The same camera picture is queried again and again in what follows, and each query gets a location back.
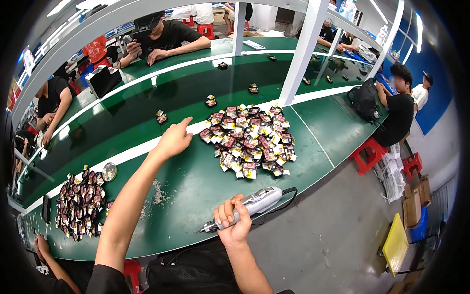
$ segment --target orange shirt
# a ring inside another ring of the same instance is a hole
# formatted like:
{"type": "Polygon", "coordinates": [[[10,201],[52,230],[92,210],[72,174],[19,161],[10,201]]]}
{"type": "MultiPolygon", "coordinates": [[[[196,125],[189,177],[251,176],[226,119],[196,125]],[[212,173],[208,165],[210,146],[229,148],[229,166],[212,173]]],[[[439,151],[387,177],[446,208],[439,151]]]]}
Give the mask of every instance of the orange shirt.
{"type": "Polygon", "coordinates": [[[90,62],[93,64],[98,62],[104,57],[104,55],[108,51],[104,46],[106,45],[106,42],[106,38],[104,37],[104,35],[102,35],[90,44],[83,47],[83,55],[88,55],[90,57],[90,62]]]}

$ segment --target yellow board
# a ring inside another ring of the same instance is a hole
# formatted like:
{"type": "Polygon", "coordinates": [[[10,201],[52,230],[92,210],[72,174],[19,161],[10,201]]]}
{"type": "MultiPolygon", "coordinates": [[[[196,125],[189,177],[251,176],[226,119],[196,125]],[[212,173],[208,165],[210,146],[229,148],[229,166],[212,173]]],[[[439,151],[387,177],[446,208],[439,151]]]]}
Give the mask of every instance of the yellow board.
{"type": "Polygon", "coordinates": [[[395,277],[395,273],[400,270],[400,267],[405,259],[405,254],[408,250],[408,239],[405,233],[405,227],[401,221],[400,215],[395,214],[392,227],[388,233],[387,240],[385,241],[382,252],[384,253],[385,260],[390,267],[390,273],[395,277]]]}

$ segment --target black backpack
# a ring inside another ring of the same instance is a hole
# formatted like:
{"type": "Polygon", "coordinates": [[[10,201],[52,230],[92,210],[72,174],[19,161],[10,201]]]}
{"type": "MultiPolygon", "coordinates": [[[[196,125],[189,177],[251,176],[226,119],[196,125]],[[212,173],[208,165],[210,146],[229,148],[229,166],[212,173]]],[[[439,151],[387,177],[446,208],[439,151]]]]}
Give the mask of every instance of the black backpack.
{"type": "Polygon", "coordinates": [[[360,87],[352,88],[346,95],[351,107],[356,110],[363,120],[376,126],[378,123],[379,126],[383,127],[379,122],[382,113],[376,103],[378,93],[372,78],[368,78],[360,87]]]}

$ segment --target backpack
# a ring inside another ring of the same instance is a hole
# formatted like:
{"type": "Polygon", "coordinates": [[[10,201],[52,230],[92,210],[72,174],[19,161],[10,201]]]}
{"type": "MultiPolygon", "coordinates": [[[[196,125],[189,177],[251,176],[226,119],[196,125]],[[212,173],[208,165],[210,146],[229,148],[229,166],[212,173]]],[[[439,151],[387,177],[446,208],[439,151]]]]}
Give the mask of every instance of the backpack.
{"type": "Polygon", "coordinates": [[[149,262],[146,278],[149,293],[240,293],[228,259],[204,249],[158,257],[149,262]]]}
{"type": "Polygon", "coordinates": [[[354,87],[346,94],[351,107],[356,110],[360,118],[375,126],[378,123],[379,126],[383,127],[379,122],[382,113],[376,103],[377,95],[377,89],[372,78],[368,78],[360,87],[354,87]]]}

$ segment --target power cord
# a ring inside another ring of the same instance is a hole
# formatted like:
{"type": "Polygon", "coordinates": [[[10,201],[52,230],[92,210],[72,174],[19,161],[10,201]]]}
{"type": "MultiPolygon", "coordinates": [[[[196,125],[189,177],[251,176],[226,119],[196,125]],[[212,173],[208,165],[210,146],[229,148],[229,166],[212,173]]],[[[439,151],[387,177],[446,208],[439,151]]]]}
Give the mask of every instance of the power cord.
{"type": "Polygon", "coordinates": [[[288,206],[292,203],[292,201],[294,201],[294,198],[297,196],[298,190],[297,190],[297,188],[295,188],[295,187],[282,190],[282,194],[283,194],[283,195],[288,194],[288,193],[291,193],[291,192],[294,192],[294,191],[295,191],[294,196],[292,196],[292,199],[289,201],[289,203],[288,203],[287,205],[285,205],[284,207],[278,208],[278,209],[276,209],[276,210],[270,211],[270,212],[268,212],[267,214],[265,214],[265,216],[263,217],[263,222],[262,222],[262,223],[260,223],[260,224],[254,224],[254,223],[252,223],[251,225],[253,225],[253,226],[261,226],[261,225],[264,224],[264,222],[266,221],[266,216],[267,216],[267,215],[273,214],[273,213],[275,213],[275,212],[278,212],[278,211],[283,210],[283,209],[285,209],[286,207],[288,207],[288,206]]]}

